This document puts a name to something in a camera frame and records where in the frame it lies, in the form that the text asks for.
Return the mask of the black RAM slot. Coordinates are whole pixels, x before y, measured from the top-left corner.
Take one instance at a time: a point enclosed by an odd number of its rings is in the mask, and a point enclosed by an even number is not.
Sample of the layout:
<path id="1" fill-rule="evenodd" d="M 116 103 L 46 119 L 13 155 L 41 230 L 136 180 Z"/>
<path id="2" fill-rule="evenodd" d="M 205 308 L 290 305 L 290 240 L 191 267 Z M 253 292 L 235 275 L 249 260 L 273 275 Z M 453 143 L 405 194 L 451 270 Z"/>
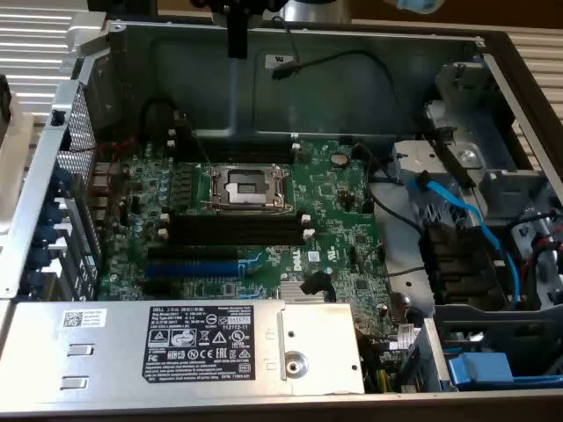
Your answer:
<path id="1" fill-rule="evenodd" d="M 171 227 L 256 226 L 264 228 L 304 229 L 299 215 L 170 215 Z"/>
<path id="2" fill-rule="evenodd" d="M 214 149 L 205 149 L 208 153 L 210 161 L 214 164 L 292 164 L 295 161 L 295 154 L 291 149 L 281 148 L 264 148 L 250 147 L 242 149 L 231 149 L 219 147 Z M 180 158 L 179 145 L 176 143 L 176 149 L 172 152 L 172 158 L 175 162 L 186 162 Z"/>
<path id="3" fill-rule="evenodd" d="M 174 138 L 183 148 L 214 149 L 226 147 L 242 149 L 250 147 L 291 149 L 294 143 L 301 140 L 298 135 L 284 133 L 242 133 L 234 134 L 230 131 L 198 131 L 189 128 L 171 128 L 167 135 Z"/>
<path id="4" fill-rule="evenodd" d="M 303 245 L 302 229 L 160 229 L 157 236 L 176 245 Z"/>

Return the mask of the open grey PC case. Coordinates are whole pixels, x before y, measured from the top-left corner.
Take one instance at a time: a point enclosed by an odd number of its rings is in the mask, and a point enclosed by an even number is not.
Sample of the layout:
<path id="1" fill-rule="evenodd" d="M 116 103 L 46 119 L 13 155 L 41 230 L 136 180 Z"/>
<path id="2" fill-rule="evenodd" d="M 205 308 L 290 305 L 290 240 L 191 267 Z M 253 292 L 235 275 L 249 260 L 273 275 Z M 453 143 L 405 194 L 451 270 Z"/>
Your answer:
<path id="1" fill-rule="evenodd" d="M 6 402 L 0 422 L 46 420 L 219 420 L 222 422 L 563 422 L 563 307 L 484 311 L 467 305 L 420 309 L 414 287 L 420 228 L 392 169 L 396 142 L 426 127 L 422 108 L 435 76 L 452 62 L 487 62 L 513 101 L 515 135 L 530 162 L 563 197 L 563 127 L 502 33 L 315 25 L 264 19 L 248 31 L 247 57 L 228 56 L 227 30 L 212 19 L 106 14 L 110 52 L 78 79 L 64 64 L 66 33 L 23 38 L 16 9 L 0 3 L 0 352 L 21 304 L 102 301 L 103 216 L 112 181 L 100 177 L 148 147 L 172 154 L 167 133 L 186 113 L 195 130 L 284 133 L 361 149 L 384 246 L 396 321 L 392 338 L 355 328 L 361 394 L 201 400 Z M 49 188 L 54 168 L 72 188 Z M 33 247 L 45 203 L 64 217 L 54 244 Z M 32 248 L 49 250 L 41 295 L 20 285 Z M 505 353 L 514 382 L 459 390 L 448 360 Z"/>

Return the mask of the thin metal locking lever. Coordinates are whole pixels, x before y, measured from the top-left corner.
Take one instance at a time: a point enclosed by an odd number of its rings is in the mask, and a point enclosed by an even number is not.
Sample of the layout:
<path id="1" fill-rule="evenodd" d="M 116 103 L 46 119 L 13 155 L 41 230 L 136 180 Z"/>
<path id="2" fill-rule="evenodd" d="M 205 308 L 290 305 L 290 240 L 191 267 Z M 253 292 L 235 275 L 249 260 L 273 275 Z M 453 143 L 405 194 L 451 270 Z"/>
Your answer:
<path id="1" fill-rule="evenodd" d="M 211 167 L 212 162 L 204 148 L 203 141 L 198 138 L 194 124 L 186 113 L 179 115 L 177 129 L 180 158 L 186 162 L 206 163 Z"/>

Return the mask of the metal CPU socket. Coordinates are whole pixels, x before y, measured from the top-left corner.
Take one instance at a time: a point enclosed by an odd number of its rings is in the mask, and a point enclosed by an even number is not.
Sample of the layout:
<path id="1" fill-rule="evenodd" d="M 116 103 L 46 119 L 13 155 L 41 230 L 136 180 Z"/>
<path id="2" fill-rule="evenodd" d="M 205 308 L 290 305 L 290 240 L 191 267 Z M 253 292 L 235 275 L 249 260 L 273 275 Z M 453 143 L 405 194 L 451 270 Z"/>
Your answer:
<path id="1" fill-rule="evenodd" d="M 294 210 L 286 184 L 290 173 L 278 164 L 222 164 L 205 173 L 208 187 L 199 200 L 217 214 L 284 215 Z"/>

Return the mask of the green Dell motherboard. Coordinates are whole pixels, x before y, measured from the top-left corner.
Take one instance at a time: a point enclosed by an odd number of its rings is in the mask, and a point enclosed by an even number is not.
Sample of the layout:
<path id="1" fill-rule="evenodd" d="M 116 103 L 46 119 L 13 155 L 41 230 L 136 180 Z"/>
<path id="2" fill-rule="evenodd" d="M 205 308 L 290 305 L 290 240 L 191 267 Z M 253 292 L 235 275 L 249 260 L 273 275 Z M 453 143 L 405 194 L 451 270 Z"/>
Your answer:
<path id="1" fill-rule="evenodd" d="M 148 147 L 121 162 L 115 174 L 109 164 L 100 177 L 112 181 L 111 199 L 103 216 L 102 265 L 97 297 L 102 301 L 142 300 L 273 300 L 283 281 L 303 283 L 317 271 L 330 275 L 336 303 L 348 304 L 355 328 L 369 338 L 396 334 L 391 290 L 384 267 L 384 246 L 366 185 L 367 158 L 361 149 L 335 140 L 302 140 L 292 145 L 295 161 L 278 164 L 289 171 L 288 200 L 304 226 L 303 245 L 230 246 L 236 260 L 148 259 L 150 247 L 175 246 L 157 236 L 160 229 L 256 228 L 256 226 L 171 227 L 170 215 L 227 215 L 203 210 L 199 200 L 208 187 L 205 173 L 212 163 L 175 162 L 171 154 Z M 346 168 L 330 157 L 342 152 Z M 179 262 L 237 262 L 238 277 L 147 277 L 147 265 Z M 172 296 L 143 294 L 146 280 L 168 280 Z"/>

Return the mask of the long black expansion slot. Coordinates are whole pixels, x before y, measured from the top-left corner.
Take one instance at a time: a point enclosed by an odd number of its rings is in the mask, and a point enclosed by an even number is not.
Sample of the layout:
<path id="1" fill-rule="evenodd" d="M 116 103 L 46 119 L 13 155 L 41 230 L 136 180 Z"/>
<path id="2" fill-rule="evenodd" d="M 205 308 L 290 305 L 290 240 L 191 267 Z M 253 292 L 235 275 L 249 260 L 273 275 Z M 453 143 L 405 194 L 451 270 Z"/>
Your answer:
<path id="1" fill-rule="evenodd" d="M 238 250 L 230 246 L 163 246 L 150 247 L 148 259 L 172 260 L 236 260 Z"/>

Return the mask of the blue card retention clip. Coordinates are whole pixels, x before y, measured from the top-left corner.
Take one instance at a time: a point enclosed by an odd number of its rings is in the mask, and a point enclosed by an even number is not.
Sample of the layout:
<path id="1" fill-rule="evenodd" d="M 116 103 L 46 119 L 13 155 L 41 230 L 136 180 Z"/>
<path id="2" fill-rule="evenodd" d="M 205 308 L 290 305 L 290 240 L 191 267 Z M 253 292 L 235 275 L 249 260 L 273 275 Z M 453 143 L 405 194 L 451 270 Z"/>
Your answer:
<path id="1" fill-rule="evenodd" d="M 51 263 L 51 255 L 49 250 L 42 248 L 32 248 L 27 255 L 26 269 L 30 271 L 40 270 L 43 267 L 49 267 Z"/>
<path id="2" fill-rule="evenodd" d="M 33 247 L 46 247 L 54 244 L 58 239 L 58 233 L 52 225 L 38 225 L 33 234 Z"/>
<path id="3" fill-rule="evenodd" d="M 54 193 L 66 193 L 72 188 L 72 184 L 73 175 L 71 172 L 60 167 L 54 168 L 49 182 L 49 188 Z"/>
<path id="4" fill-rule="evenodd" d="M 59 208 L 59 203 L 45 203 L 40 211 L 39 221 L 41 225 L 55 225 L 62 222 L 63 211 Z"/>
<path id="5" fill-rule="evenodd" d="M 20 291 L 22 295 L 41 295 L 43 290 L 43 274 L 38 271 L 27 271 L 24 273 Z"/>

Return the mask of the blue expansion slot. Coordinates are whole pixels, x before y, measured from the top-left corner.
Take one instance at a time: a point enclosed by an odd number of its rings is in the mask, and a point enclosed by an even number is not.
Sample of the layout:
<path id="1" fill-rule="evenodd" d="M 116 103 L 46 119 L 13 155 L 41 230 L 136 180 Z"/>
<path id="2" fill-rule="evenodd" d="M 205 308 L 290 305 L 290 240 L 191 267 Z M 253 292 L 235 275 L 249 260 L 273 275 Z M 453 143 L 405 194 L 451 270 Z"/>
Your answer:
<path id="1" fill-rule="evenodd" d="M 147 277 L 238 277 L 239 266 L 237 262 L 179 262 L 158 263 L 147 265 Z"/>

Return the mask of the silver finned chipset heatsink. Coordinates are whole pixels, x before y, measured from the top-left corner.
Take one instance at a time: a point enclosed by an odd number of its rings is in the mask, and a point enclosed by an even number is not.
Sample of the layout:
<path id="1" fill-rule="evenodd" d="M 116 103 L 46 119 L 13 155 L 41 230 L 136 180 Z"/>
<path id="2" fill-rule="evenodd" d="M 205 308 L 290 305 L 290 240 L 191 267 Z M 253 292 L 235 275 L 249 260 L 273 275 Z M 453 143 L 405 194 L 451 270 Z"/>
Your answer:
<path id="1" fill-rule="evenodd" d="M 283 281 L 279 291 L 280 298 L 287 303 L 336 303 L 335 295 L 310 283 Z"/>

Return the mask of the grey metal disk bay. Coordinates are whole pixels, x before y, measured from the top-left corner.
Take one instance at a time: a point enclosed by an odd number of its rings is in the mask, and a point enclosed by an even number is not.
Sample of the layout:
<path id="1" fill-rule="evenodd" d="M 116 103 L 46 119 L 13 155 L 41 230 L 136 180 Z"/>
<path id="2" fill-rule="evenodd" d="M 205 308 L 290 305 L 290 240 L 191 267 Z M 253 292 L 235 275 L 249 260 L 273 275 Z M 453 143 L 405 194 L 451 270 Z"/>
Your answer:
<path id="1" fill-rule="evenodd" d="M 420 228 L 408 301 L 435 303 L 419 240 L 431 223 L 478 228 L 494 250 L 509 301 L 498 311 L 563 307 L 563 197 L 515 135 L 513 101 L 487 62 L 444 64 L 425 130 L 396 142 L 392 169 Z"/>

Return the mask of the black ribbed drive carrier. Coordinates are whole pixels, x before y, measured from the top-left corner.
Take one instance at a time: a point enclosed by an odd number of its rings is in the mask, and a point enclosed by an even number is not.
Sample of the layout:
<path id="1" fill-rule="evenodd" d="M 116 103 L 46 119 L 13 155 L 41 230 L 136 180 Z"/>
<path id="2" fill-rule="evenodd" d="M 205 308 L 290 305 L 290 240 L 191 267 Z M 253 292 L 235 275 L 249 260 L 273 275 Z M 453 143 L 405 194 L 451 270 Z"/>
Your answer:
<path id="1" fill-rule="evenodd" d="M 480 229 L 431 223 L 419 249 L 437 305 L 461 304 L 484 311 L 508 307 L 494 250 Z"/>

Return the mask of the silver power supply with label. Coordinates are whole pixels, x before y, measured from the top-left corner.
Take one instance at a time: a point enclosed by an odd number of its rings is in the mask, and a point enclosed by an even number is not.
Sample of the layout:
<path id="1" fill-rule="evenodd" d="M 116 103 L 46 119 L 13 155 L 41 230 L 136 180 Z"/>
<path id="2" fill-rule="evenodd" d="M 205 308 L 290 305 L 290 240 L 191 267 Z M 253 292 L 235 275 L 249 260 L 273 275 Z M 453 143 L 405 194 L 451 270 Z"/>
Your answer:
<path id="1" fill-rule="evenodd" d="M 361 394 L 346 304 L 21 304 L 0 352 L 6 402 Z"/>

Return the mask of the blue plastic drive caddy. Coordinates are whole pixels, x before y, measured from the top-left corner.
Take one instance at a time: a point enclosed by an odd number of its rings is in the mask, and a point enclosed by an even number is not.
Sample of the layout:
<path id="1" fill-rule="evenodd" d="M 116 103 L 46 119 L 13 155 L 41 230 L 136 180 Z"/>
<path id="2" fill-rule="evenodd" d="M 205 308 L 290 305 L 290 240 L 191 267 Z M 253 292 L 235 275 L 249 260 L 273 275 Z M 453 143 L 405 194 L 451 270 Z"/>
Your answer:
<path id="1" fill-rule="evenodd" d="M 459 390 L 494 389 L 514 382 L 505 353 L 467 352 L 448 360 L 450 379 Z"/>

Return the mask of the silver metal bracket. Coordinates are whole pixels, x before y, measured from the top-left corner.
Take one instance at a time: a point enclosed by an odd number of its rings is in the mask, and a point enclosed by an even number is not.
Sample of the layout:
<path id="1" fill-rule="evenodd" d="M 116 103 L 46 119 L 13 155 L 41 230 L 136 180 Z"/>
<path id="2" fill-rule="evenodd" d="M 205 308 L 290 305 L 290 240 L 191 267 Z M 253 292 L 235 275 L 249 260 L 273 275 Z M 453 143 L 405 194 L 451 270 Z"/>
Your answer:
<path id="1" fill-rule="evenodd" d="M 84 64 L 90 69 L 110 52 L 109 27 L 105 12 L 80 11 L 71 20 L 66 33 L 68 54 L 64 64 L 71 69 L 71 79 L 78 79 Z"/>

